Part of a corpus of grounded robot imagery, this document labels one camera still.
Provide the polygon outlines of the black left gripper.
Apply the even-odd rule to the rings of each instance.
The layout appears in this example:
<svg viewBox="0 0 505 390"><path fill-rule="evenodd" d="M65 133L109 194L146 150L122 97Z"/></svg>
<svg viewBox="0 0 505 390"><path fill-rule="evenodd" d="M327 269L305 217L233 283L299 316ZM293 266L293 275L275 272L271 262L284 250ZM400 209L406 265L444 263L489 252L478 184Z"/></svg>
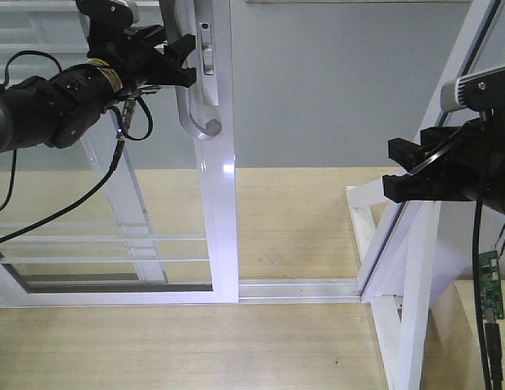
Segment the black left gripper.
<svg viewBox="0 0 505 390"><path fill-rule="evenodd" d="M143 85L190 87L196 82L195 68L182 68L195 49L195 36L167 40L164 26L123 25L109 11L111 1L77 1L81 15L89 19L88 61L76 67L80 80L102 88L139 88Z"/></svg>

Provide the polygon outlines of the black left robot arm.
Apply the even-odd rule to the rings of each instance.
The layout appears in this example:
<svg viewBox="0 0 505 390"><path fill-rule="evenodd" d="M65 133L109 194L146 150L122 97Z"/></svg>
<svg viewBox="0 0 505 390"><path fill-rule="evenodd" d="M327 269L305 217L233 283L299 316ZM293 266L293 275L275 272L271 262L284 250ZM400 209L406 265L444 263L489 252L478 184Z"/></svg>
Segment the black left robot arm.
<svg viewBox="0 0 505 390"><path fill-rule="evenodd" d="M48 80L0 84L0 153L39 144L67 148L143 86L196 82L195 69L183 66L196 47L194 35L168 42L164 26L138 27L133 1L78 1L76 7L89 17L87 62Z"/></svg>

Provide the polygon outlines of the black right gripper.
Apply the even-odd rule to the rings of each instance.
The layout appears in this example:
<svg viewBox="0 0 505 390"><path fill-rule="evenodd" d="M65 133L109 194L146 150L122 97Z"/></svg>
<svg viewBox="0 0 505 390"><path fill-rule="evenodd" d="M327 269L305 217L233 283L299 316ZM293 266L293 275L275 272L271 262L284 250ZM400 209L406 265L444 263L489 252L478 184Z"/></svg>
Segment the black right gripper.
<svg viewBox="0 0 505 390"><path fill-rule="evenodd" d="M487 122L472 119L460 128L427 128L420 144L432 149L452 136L459 143L415 175L382 176L383 193L394 202L475 201L485 177L483 203L505 214L505 108ZM425 159L424 148L402 138L388 141L388 155L406 172Z"/></svg>

